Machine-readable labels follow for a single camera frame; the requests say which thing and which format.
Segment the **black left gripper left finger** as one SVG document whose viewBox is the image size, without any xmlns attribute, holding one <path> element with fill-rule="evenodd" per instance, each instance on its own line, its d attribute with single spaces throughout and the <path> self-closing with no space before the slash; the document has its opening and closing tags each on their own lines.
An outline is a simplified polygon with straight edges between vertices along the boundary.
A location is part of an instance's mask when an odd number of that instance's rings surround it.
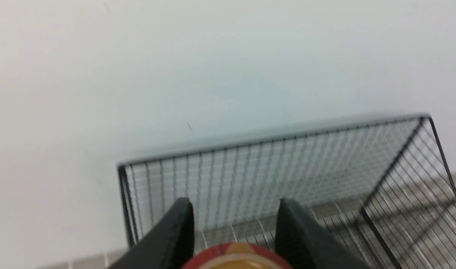
<svg viewBox="0 0 456 269">
<path fill-rule="evenodd" d="M 194 213 L 189 198 L 175 201 L 163 218 L 110 269 L 180 269 L 194 254 Z"/>
</svg>

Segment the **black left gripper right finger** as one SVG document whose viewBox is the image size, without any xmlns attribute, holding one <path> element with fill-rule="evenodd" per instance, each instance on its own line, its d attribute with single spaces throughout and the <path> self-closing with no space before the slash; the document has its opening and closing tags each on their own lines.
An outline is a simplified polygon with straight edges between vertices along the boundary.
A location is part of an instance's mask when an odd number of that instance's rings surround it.
<svg viewBox="0 0 456 269">
<path fill-rule="evenodd" d="M 274 250 L 293 269 L 368 269 L 294 199 L 281 198 Z"/>
</svg>

